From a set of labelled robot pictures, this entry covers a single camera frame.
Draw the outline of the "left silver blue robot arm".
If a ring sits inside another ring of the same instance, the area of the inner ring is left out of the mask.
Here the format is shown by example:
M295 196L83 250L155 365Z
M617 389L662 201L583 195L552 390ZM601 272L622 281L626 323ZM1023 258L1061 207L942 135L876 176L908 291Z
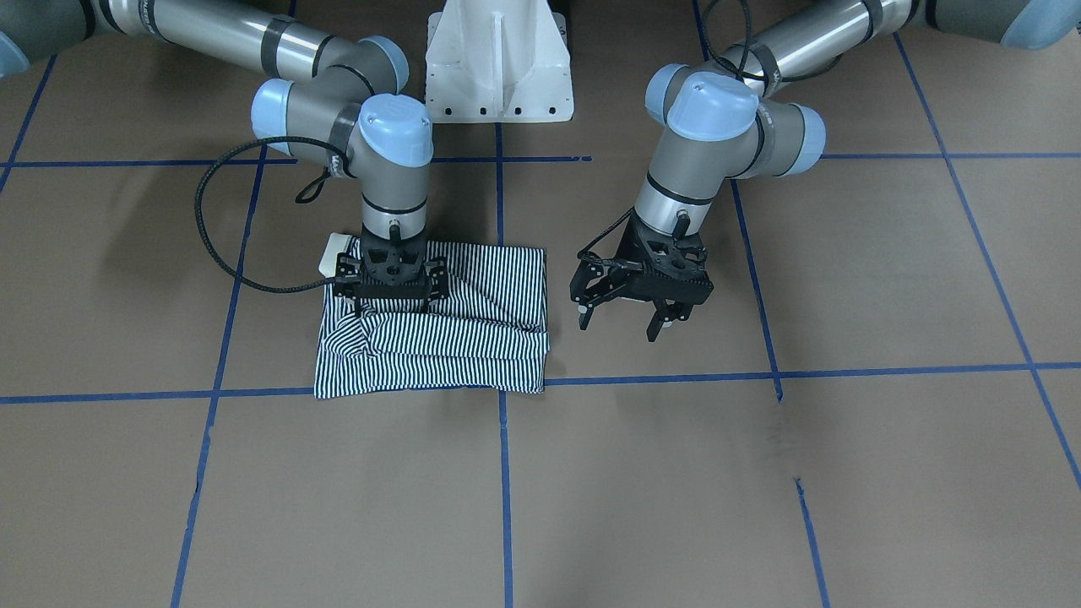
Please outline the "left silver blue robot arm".
M774 100L786 85L823 76L842 55L908 24L1000 47L1054 45L1078 24L1077 1L815 1L698 66L653 74L644 106L660 124L637 199L617 221L614 257L579 251L570 299L579 327L608 301L654 308L646 338L684 322L713 293L700 228L729 180L796 176L815 166L827 131L817 111Z

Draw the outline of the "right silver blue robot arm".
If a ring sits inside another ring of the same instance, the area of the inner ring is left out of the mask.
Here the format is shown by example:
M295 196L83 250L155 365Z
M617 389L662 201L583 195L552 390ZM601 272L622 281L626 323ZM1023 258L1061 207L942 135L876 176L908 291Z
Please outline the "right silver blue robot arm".
M432 257L426 237L432 119L403 93L409 65L393 40L351 41L236 1L4 1L1 15L5 77L101 32L151 37L265 74L251 104L253 141L221 155L193 193L202 242L235 281L273 292L221 257L206 232L204 194L228 160L268 147L321 166L297 204L312 203L332 179L361 185L360 235L331 239L320 281L279 293L326 287L349 301L422 307L448 299L448 259Z

